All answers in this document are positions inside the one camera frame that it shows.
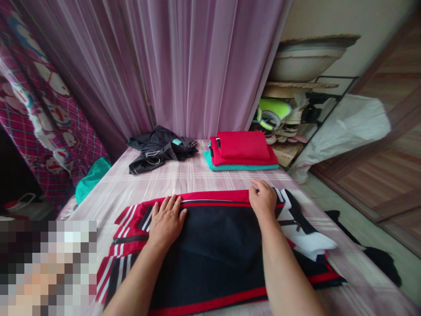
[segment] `cartoon print fabric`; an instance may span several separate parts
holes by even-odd
[[[107,153],[9,1],[0,0],[0,14],[0,122],[58,212]]]

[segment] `finger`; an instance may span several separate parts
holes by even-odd
[[[269,185],[269,183],[267,183],[266,181],[263,181],[262,179],[257,179],[257,181],[259,181],[260,183],[262,183],[266,188],[270,189],[271,186]]]
[[[180,213],[180,216],[178,217],[178,222],[180,224],[184,224],[184,218],[186,218],[186,214],[187,214],[187,209],[183,209]]]
[[[154,218],[158,214],[159,210],[159,203],[155,202],[155,204],[152,207],[152,218]]]
[[[249,188],[249,197],[252,197],[252,196],[257,196],[257,192],[256,192],[256,188],[255,187],[250,186],[250,188]]]
[[[174,201],[175,201],[175,194],[168,201],[168,204],[166,207],[167,210],[172,210],[172,207],[174,206]]]
[[[181,204],[181,196],[179,196],[177,198],[177,200],[175,200],[174,206],[172,207],[172,210],[174,211],[174,213],[178,214],[178,210],[180,209],[180,204]]]
[[[159,211],[163,211],[165,210],[165,208],[167,207],[168,204],[168,200],[170,199],[170,197],[166,197],[161,204],[161,207],[159,208]]]
[[[255,179],[253,179],[253,180],[251,180],[251,183],[252,184],[254,184],[255,186],[257,186],[257,188],[259,189],[259,191],[261,191],[261,190],[265,190],[265,189],[267,189],[268,187],[263,183],[263,181],[262,180],[255,180]]]

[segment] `white plastic bag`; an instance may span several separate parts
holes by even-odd
[[[389,119],[379,99],[347,94],[288,173],[298,184],[306,183],[312,165],[382,139],[389,132]]]

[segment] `black jacket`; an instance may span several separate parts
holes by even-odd
[[[140,156],[129,165],[130,174],[154,170],[165,160],[184,161],[197,152],[196,141],[178,137],[169,129],[157,126],[151,133],[138,135],[128,140],[128,146],[139,149]]]

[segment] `cardboard box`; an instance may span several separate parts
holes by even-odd
[[[303,144],[301,143],[275,143],[271,145],[273,152],[278,158],[278,163],[283,167],[288,167],[295,155],[301,150]]]

